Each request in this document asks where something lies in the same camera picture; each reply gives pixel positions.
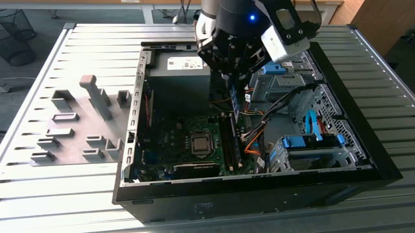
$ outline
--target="orange wire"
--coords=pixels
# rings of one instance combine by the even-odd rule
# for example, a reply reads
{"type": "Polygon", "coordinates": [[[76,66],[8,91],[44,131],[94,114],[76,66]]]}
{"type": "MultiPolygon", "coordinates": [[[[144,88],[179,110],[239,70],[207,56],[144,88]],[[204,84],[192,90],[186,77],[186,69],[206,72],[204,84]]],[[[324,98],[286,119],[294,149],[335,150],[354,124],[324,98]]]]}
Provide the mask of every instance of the orange wire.
{"type": "Polygon", "coordinates": [[[328,131],[326,129],[326,126],[324,126],[324,124],[323,124],[320,119],[318,119],[318,123],[319,123],[319,126],[320,126],[322,133],[328,133],[328,131]]]}
{"type": "Polygon", "coordinates": [[[248,102],[247,102],[247,104],[246,104],[246,113],[254,113],[254,112],[251,112],[250,110],[248,110],[248,102]]]}
{"type": "Polygon", "coordinates": [[[251,113],[255,113],[254,111],[250,111],[250,110],[248,110],[248,102],[247,102],[247,104],[246,104],[246,113],[250,113],[250,114],[251,114],[251,113]]]}
{"type": "Polygon", "coordinates": [[[224,99],[224,100],[210,101],[210,103],[223,103],[223,102],[227,102],[227,101],[230,101],[230,100],[231,100],[231,98],[227,98],[227,99],[224,99]]]}
{"type": "Polygon", "coordinates": [[[246,153],[260,155],[260,153],[255,150],[247,150],[246,153]]]}
{"type": "Polygon", "coordinates": [[[264,129],[262,129],[262,130],[258,132],[256,136],[254,137],[252,141],[250,142],[250,144],[247,145],[247,147],[246,147],[246,149],[244,149],[246,152],[248,151],[250,146],[252,145],[254,141],[258,139],[258,137],[260,136],[260,134],[262,134],[263,132],[264,132],[264,129]]]}

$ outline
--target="ribbed metal surface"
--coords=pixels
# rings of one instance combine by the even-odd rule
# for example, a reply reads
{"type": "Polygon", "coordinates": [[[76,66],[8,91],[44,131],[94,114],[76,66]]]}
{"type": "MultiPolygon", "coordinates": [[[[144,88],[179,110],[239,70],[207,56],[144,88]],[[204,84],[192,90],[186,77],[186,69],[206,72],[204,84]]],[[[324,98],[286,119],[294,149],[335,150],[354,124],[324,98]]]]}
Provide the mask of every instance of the ribbed metal surface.
{"type": "Polygon", "coordinates": [[[79,24],[74,31],[64,30],[0,147],[0,231],[414,232],[414,95],[359,32],[346,26],[323,27],[315,41],[404,176],[379,190],[327,208],[143,226],[120,206],[111,204],[115,163],[31,167],[27,155],[6,153],[23,140],[36,139],[36,135],[22,136],[28,127],[32,133],[44,132],[42,122],[28,125],[27,119],[51,110],[38,109],[38,115],[30,116],[27,111],[52,108],[50,100],[40,98],[42,93],[64,83],[51,78],[71,79],[90,72],[99,77],[98,85],[106,87],[107,93],[115,92],[118,85],[134,85],[140,42],[166,40],[191,41],[192,26],[79,24]]]}

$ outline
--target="wooden table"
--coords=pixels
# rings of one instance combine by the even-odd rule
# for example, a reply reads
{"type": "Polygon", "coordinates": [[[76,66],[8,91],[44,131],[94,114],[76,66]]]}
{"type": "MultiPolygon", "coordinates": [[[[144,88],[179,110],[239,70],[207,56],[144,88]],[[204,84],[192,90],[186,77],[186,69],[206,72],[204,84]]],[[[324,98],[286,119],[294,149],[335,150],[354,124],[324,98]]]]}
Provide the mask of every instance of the wooden table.
{"type": "MultiPolygon", "coordinates": [[[[190,9],[200,9],[200,1],[192,0],[190,9]]],[[[328,24],[338,6],[344,0],[316,0],[323,24],[328,24]]],[[[295,0],[296,10],[312,11],[310,0],[295,0]]],[[[4,9],[140,9],[146,23],[154,23],[152,11],[180,9],[180,0],[0,0],[4,9]]]]}

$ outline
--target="blue plastic clip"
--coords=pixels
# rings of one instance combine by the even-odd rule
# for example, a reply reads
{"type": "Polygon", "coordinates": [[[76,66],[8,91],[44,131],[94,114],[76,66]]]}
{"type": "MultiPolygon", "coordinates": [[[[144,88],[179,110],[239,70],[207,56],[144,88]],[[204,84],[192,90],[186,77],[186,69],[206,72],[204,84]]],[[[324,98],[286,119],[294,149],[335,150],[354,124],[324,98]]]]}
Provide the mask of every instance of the blue plastic clip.
{"type": "Polygon", "coordinates": [[[306,147],[304,138],[302,136],[290,136],[287,140],[290,142],[290,147],[306,147]]]}
{"type": "Polygon", "coordinates": [[[270,161],[274,159],[275,156],[276,156],[276,150],[271,154],[270,161]]]}
{"type": "Polygon", "coordinates": [[[283,145],[284,145],[284,148],[290,148],[290,143],[286,138],[283,138],[283,145]]]}
{"type": "Polygon", "coordinates": [[[307,115],[306,115],[306,133],[311,133],[310,119],[311,119],[311,124],[312,124],[312,133],[315,134],[318,141],[322,141],[323,137],[322,137],[320,131],[319,131],[318,114],[312,110],[308,110],[307,115]]]}
{"type": "Polygon", "coordinates": [[[286,68],[278,63],[268,63],[264,65],[264,74],[284,74],[286,68]]]}
{"type": "Polygon", "coordinates": [[[344,139],[344,137],[343,137],[343,134],[338,134],[338,140],[339,140],[339,143],[340,143],[342,145],[346,144],[346,139],[344,139]]]}

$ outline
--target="white cable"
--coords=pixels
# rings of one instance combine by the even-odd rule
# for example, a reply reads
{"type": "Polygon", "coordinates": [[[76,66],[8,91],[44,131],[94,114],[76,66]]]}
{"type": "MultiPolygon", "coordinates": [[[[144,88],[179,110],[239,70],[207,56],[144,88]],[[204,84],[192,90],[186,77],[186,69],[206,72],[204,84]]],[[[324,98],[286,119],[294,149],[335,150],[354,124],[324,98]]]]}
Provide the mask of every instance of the white cable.
{"type": "Polygon", "coordinates": [[[242,115],[247,115],[247,116],[254,116],[256,115],[255,113],[244,113],[244,112],[239,112],[242,115]]]}
{"type": "Polygon", "coordinates": [[[30,77],[16,77],[16,78],[4,78],[2,80],[6,80],[6,79],[36,79],[36,78],[30,78],[30,77]]]}
{"type": "Polygon", "coordinates": [[[179,15],[176,15],[176,16],[174,17],[172,23],[176,24],[178,21],[179,21],[179,15]]]}

